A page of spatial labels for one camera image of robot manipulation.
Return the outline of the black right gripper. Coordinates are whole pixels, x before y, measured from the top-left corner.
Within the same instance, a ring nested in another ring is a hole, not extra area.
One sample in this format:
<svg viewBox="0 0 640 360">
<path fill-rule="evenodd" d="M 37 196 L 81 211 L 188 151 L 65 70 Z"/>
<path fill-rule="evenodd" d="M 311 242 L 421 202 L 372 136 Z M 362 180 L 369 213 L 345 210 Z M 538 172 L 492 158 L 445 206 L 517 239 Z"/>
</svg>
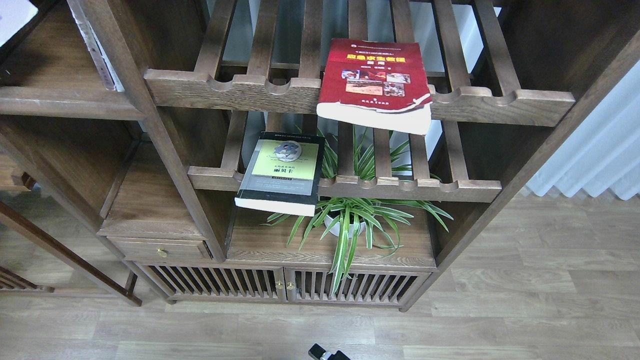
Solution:
<svg viewBox="0 0 640 360">
<path fill-rule="evenodd" d="M 314 343 L 313 346 L 311 346 L 308 350 L 308 355 L 313 360 L 351 360 L 342 351 L 338 350 L 336 353 L 331 353 L 317 343 Z"/>
</svg>

